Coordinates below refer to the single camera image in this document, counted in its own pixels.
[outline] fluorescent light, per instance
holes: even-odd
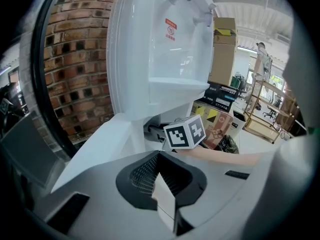
[[[240,47],[240,46],[238,46],[238,49],[239,49],[239,50],[242,50],[242,51],[249,52],[249,53],[257,54],[257,52],[254,51],[254,50],[250,50],[250,49],[247,49],[247,48],[242,48],[242,47]]]
[[[6,69],[2,70],[2,71],[0,72],[0,76],[1,76],[4,72],[8,71],[9,69],[11,69],[11,66],[8,66]]]

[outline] black box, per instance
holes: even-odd
[[[229,112],[233,102],[238,97],[239,90],[216,82],[208,82],[208,84],[210,84],[210,87],[199,101]]]

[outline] red sticker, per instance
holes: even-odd
[[[169,26],[173,27],[174,29],[177,29],[177,25],[167,18],[165,19],[165,23],[167,23]]]

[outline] black grille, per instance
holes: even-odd
[[[189,171],[158,154],[134,169],[130,180],[139,192],[151,197],[159,173],[174,196],[187,187],[193,178]]]
[[[250,176],[249,173],[245,173],[245,172],[240,172],[240,171],[234,171],[234,170],[228,170],[225,175],[234,177],[234,178],[238,178],[241,180],[246,180],[248,179],[248,177]]]
[[[134,207],[156,211],[157,201],[151,196],[159,173],[174,195],[177,209],[194,204],[207,186],[200,169],[164,151],[154,151],[124,167],[116,177],[116,187]]]

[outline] warning label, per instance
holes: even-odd
[[[172,26],[168,26],[168,33],[173,35],[175,33],[174,28]]]
[[[172,35],[165,34],[165,37],[171,39],[172,41],[176,41],[176,39]]]
[[[173,27],[174,29],[177,29],[177,25],[167,18],[165,19],[165,23],[167,23],[169,26]]]

